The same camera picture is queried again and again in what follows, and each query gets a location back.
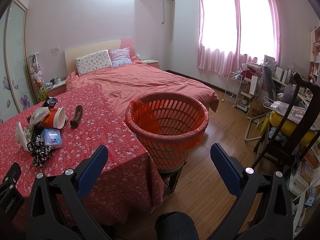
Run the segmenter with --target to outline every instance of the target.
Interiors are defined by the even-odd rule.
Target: basket rim
[[[137,99],[134,100],[140,100],[144,97],[150,96],[150,95],[156,95],[156,94],[170,94],[170,95],[180,95],[183,97],[186,97],[188,99],[191,99],[195,104],[199,105],[203,111],[204,111],[204,120],[202,122],[202,124],[196,128],[193,131],[187,132],[187,133],[183,133],[180,135],[160,135],[160,134],[154,134],[151,132],[147,132],[145,130],[143,130],[142,128],[140,128],[133,120],[132,120],[132,101],[129,103],[129,106],[126,110],[125,113],[125,123],[126,125],[129,127],[129,129],[135,133],[135,134],[142,134],[144,136],[144,139],[147,139],[151,142],[155,142],[155,143],[162,143],[162,144],[180,144],[183,142],[186,142],[190,139],[195,138],[196,136],[198,136],[199,134],[203,133],[205,131],[205,129],[208,126],[209,123],[209,113],[207,108],[205,108],[205,106],[196,98],[193,98],[191,96],[187,96],[181,93],[172,93],[172,92],[153,92],[153,93],[148,93],[145,94]]]

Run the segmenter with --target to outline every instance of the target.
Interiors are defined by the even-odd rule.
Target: wardrobe
[[[0,124],[36,103],[24,41],[26,12],[13,0],[0,19]]]

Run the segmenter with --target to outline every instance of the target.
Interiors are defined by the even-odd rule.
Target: headboard
[[[70,75],[73,71],[77,70],[76,59],[79,57],[84,57],[86,55],[89,55],[98,51],[106,50],[106,49],[124,49],[127,47],[130,47],[130,57],[135,56],[136,52],[134,49],[133,39],[100,41],[96,43],[83,45],[73,49],[67,49],[64,52],[64,54],[66,57],[68,75]]]

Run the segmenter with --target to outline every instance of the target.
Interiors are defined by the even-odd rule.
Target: blue tissue package
[[[52,149],[62,147],[62,140],[59,129],[44,129],[44,145],[51,146]]]

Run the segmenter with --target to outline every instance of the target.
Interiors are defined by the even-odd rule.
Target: baseboard
[[[214,85],[212,85],[212,84],[210,84],[208,82],[202,81],[200,79],[197,79],[197,78],[194,78],[194,77],[190,77],[190,76],[187,76],[187,75],[184,75],[184,74],[181,74],[179,72],[172,71],[172,70],[165,70],[165,71],[168,72],[168,73],[171,73],[171,74],[175,74],[175,75],[178,75],[178,76],[182,76],[182,77],[185,77],[185,78],[189,78],[189,79],[193,79],[193,80],[199,81],[200,83],[202,83],[202,84],[204,84],[204,85],[206,85],[206,86],[208,86],[208,87],[210,87],[210,88],[212,88],[214,90],[218,90],[218,91],[223,92],[223,93],[226,92],[223,88],[214,86]]]

